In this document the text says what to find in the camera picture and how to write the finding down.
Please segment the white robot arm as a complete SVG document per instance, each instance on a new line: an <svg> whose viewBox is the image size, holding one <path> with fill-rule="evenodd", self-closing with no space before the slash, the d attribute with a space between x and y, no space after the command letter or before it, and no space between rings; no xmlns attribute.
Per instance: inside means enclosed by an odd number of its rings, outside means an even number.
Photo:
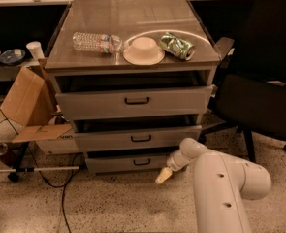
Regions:
<svg viewBox="0 0 286 233"><path fill-rule="evenodd" d="M258 200L271 190L263 166L185 138L169 155L155 182L193 166L193 191L198 233L252 233L244 200Z"/></svg>

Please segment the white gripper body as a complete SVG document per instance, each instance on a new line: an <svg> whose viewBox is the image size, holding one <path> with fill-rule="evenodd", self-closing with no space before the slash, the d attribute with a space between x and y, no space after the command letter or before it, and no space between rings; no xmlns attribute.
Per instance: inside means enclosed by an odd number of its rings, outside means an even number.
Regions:
<svg viewBox="0 0 286 233"><path fill-rule="evenodd" d="M176 150L172 152L167 158L167 166L174 172L178 172L187 166L192 159L183 154L181 150Z"/></svg>

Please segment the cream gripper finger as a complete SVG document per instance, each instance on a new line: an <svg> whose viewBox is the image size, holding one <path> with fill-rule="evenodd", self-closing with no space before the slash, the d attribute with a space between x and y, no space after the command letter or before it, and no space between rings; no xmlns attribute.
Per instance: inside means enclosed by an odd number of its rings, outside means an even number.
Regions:
<svg viewBox="0 0 286 233"><path fill-rule="evenodd" d="M159 175L157 176L155 182L157 184L161 184L164 181L166 181L171 175L173 174L173 171L170 167L164 167L161 169Z"/></svg>

